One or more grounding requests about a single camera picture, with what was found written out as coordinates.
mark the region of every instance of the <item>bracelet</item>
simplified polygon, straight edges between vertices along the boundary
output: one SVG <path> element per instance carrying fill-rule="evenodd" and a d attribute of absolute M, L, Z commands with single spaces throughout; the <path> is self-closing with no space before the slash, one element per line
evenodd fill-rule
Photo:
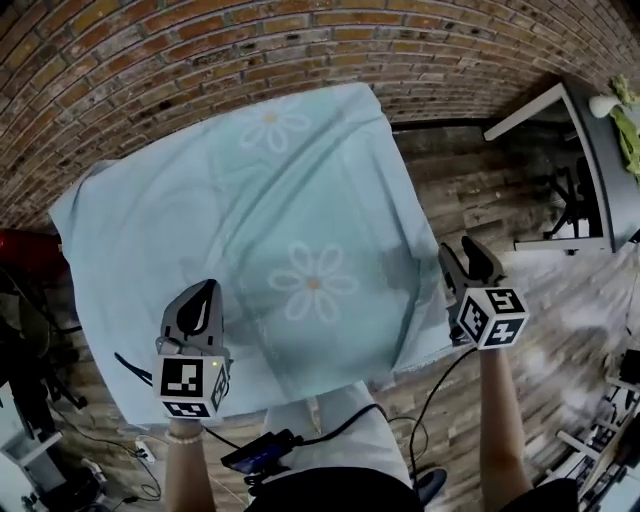
<path fill-rule="evenodd" d="M 171 435 L 167 430 L 167 432 L 164 434 L 164 437 L 167 439 L 167 441 L 174 444 L 195 444 L 202 441 L 202 432 L 203 431 L 201 430 L 197 435 L 193 437 L 176 437 L 174 435 Z"/>

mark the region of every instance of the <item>white flower print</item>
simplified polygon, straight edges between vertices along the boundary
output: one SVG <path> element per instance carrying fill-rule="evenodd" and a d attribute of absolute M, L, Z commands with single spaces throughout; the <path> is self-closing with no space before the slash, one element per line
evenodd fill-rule
<path fill-rule="evenodd" d="M 291 269 L 274 270 L 269 285 L 281 292 L 291 292 L 284 315 L 288 320 L 302 320 L 312 305 L 325 323 L 340 318 L 338 303 L 332 295 L 351 295 L 358 289 L 358 281 L 351 276 L 337 274 L 342 265 L 343 251 L 336 244 L 327 245 L 314 260 L 309 247 L 303 242 L 289 246 Z"/>
<path fill-rule="evenodd" d="M 282 154 L 289 147 L 287 131 L 305 132 L 311 121 L 292 110 L 300 103 L 300 95 L 285 96 L 259 103 L 246 112 L 239 112 L 238 118 L 247 124 L 240 134 L 240 147 L 250 149 L 266 139 L 274 153 Z"/>

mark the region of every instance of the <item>forearm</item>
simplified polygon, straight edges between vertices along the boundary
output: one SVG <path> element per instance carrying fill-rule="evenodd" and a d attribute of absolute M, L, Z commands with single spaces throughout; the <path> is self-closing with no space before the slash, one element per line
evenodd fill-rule
<path fill-rule="evenodd" d="M 171 420 L 169 433 L 184 439 L 197 435 L 201 428 L 198 421 Z M 215 511 L 202 441 L 187 445 L 170 443 L 166 474 L 168 512 Z"/>
<path fill-rule="evenodd" d="M 509 361 L 504 350 L 481 350 L 482 458 L 522 457 L 524 430 Z"/>
<path fill-rule="evenodd" d="M 500 510 L 532 488 L 522 466 L 524 429 L 504 350 L 481 350 L 480 474 L 487 510 Z"/>

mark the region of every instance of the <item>brick wall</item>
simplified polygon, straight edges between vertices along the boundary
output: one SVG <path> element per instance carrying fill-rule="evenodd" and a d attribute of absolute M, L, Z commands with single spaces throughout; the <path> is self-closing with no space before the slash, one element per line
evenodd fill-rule
<path fill-rule="evenodd" d="M 361 80 L 392 121 L 486 117 L 569 72 L 640 76 L 620 0 L 16 0 L 0 17 L 0 226 L 91 163 L 280 94 Z"/>

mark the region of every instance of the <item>black cable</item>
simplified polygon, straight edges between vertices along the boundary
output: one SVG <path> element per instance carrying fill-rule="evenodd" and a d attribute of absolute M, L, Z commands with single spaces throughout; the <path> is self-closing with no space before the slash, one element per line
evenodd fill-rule
<path fill-rule="evenodd" d="M 76 325 L 75 327 L 69 327 L 68 329 L 60 329 L 60 334 L 73 334 L 82 330 L 82 325 Z"/>
<path fill-rule="evenodd" d="M 207 431 L 209 434 L 211 434 L 213 437 L 215 437 L 218 441 L 222 441 L 224 444 L 231 446 L 231 448 L 235 448 L 236 450 L 240 449 L 240 447 L 237 444 L 233 444 L 231 441 L 227 441 L 224 437 L 222 437 L 219 434 L 216 434 L 213 430 L 208 429 L 204 425 L 202 426 L 202 428 L 205 431 Z"/>
<path fill-rule="evenodd" d="M 422 431 L 424 432 L 424 449 L 420 452 L 420 455 L 416 457 L 416 462 L 419 461 L 422 456 L 427 453 L 427 447 L 429 446 L 429 433 L 427 432 L 427 427 L 424 426 L 424 423 L 412 418 L 411 416 L 396 416 L 395 418 L 391 418 L 388 423 L 392 423 L 397 420 L 413 421 L 415 424 L 422 427 Z"/>
<path fill-rule="evenodd" d="M 50 401 L 49 401 L 49 407 L 51 407 L 58 414 L 58 416 L 60 416 L 65 421 L 65 423 L 67 423 L 73 430 L 75 430 L 82 437 L 89 439 L 90 441 L 94 441 L 96 443 L 111 444 L 113 446 L 117 446 L 118 448 L 123 449 L 131 457 L 133 457 L 138 462 L 140 462 L 140 465 L 143 467 L 143 469 L 147 472 L 147 474 L 153 480 L 153 483 L 155 484 L 155 489 L 149 484 L 142 484 L 140 486 L 140 489 L 142 490 L 142 492 L 145 493 L 147 496 L 149 496 L 148 498 L 142 498 L 140 496 L 130 496 L 128 498 L 124 498 L 120 503 L 118 503 L 118 505 L 116 505 L 116 507 L 113 510 L 118 508 L 123 503 L 135 503 L 136 501 L 160 501 L 160 499 L 162 498 L 162 487 L 160 487 L 160 483 L 158 482 L 158 479 L 155 476 L 153 476 L 153 473 L 151 473 L 149 468 L 144 464 L 144 462 L 142 462 L 141 458 L 138 456 L 138 454 L 134 450 L 132 450 L 131 448 L 127 448 L 125 445 L 117 443 L 115 441 L 110 441 L 108 439 L 96 439 L 95 437 L 91 437 L 85 434 L 73 423 L 71 423 L 71 421 L 64 414 L 62 414 L 58 409 L 56 409 L 56 407 Z"/>
<path fill-rule="evenodd" d="M 573 466 L 573 468 L 571 469 L 571 471 L 569 471 L 569 472 L 567 473 L 566 478 L 569 478 L 569 477 L 571 476 L 571 473 L 573 473 L 576 469 L 578 469 L 578 466 L 580 466 L 580 464 L 582 464 L 583 462 L 584 462 L 584 459 L 580 459 L 580 460 L 578 461 L 578 463 L 577 463 L 575 466 Z"/>
<path fill-rule="evenodd" d="M 366 407 L 363 407 L 362 409 L 360 409 L 357 413 L 355 413 L 353 416 L 351 416 L 351 418 L 349 418 L 347 421 L 345 421 L 342 425 L 340 425 L 333 432 L 330 432 L 329 434 L 327 434 L 325 436 L 322 436 L 322 437 L 319 437 L 317 439 L 309 439 L 308 441 L 302 441 L 297 446 L 310 446 L 312 444 L 318 444 L 318 443 L 324 443 L 325 441 L 330 441 L 334 437 L 337 437 L 340 434 L 342 434 L 342 432 L 344 432 L 351 425 L 353 425 L 358 420 L 358 418 L 360 418 L 364 414 L 368 413 L 371 409 L 378 409 L 382 413 L 382 415 L 384 416 L 384 419 L 385 420 L 387 419 L 387 414 L 384 412 L 384 409 L 382 407 L 380 407 L 378 404 L 369 404 Z"/>
<path fill-rule="evenodd" d="M 152 379 L 151 373 L 149 373 L 146 370 L 143 370 L 142 368 L 138 368 L 137 366 L 133 366 L 129 361 L 127 361 L 124 357 L 122 357 L 117 352 L 114 352 L 113 355 L 116 358 L 116 360 L 122 366 L 124 366 L 127 370 L 129 370 L 131 373 L 133 373 L 136 377 L 138 377 L 147 386 L 152 386 L 153 385 L 151 383 L 151 379 Z"/>
<path fill-rule="evenodd" d="M 413 475 L 412 475 L 412 477 L 413 477 L 413 489 L 414 489 L 415 492 L 418 492 L 418 472 L 417 472 L 417 469 L 416 469 L 416 460 L 417 459 L 415 457 L 415 454 L 413 453 L 413 442 L 415 441 L 416 431 L 418 430 L 418 424 L 422 423 L 422 419 L 424 418 L 424 415 L 427 412 L 427 407 L 429 407 L 429 404 L 431 403 L 431 399 L 433 398 L 433 395 L 435 394 L 435 392 L 438 391 L 438 388 L 440 387 L 440 385 L 445 381 L 445 379 L 449 376 L 449 374 L 452 372 L 452 370 L 456 366 L 458 366 L 458 364 L 465 357 L 467 357 L 472 352 L 475 352 L 476 350 L 478 350 L 478 349 L 477 348 L 472 348 L 471 350 L 468 350 L 467 352 L 462 354 L 458 359 L 456 359 L 454 361 L 454 363 L 451 366 L 449 366 L 447 371 L 444 372 L 444 375 L 442 377 L 440 377 L 440 380 L 433 387 L 433 389 L 431 390 L 431 393 L 429 393 L 429 396 L 427 397 L 427 401 L 424 403 L 424 406 L 422 407 L 422 411 L 420 412 L 420 415 L 418 416 L 418 419 L 416 420 L 416 424 L 413 427 L 413 430 L 411 431 L 411 438 L 409 439 L 409 455 L 411 457 L 411 470 L 413 472 Z"/>
<path fill-rule="evenodd" d="M 118 507 L 119 507 L 120 505 L 122 505 L 123 503 L 124 503 L 124 500 L 120 500 L 120 503 L 118 503 L 115 507 L 113 507 L 113 508 L 111 509 L 111 512 L 116 512 L 116 510 L 118 510 Z"/>

